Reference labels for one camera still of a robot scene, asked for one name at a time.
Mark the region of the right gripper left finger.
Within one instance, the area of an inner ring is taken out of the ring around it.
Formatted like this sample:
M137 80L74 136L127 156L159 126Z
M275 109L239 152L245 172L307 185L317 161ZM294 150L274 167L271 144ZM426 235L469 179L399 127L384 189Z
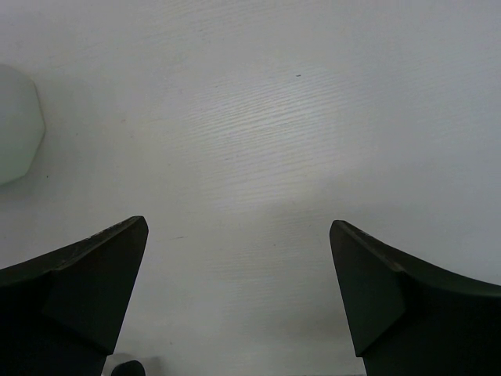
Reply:
M142 216L1 271L1 373L100 375L149 234Z

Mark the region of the white octagonal plastic bin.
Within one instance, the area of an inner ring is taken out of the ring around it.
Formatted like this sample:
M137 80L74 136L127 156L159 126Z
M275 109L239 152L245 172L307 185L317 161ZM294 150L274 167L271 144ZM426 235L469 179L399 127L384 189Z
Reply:
M1 65L1 184L27 174L45 135L34 82Z

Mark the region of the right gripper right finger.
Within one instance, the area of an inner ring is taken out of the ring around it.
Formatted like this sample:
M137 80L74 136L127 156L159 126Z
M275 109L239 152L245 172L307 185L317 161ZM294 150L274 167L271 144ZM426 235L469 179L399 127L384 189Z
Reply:
M368 375L498 375L500 287L336 220L330 246L355 355Z

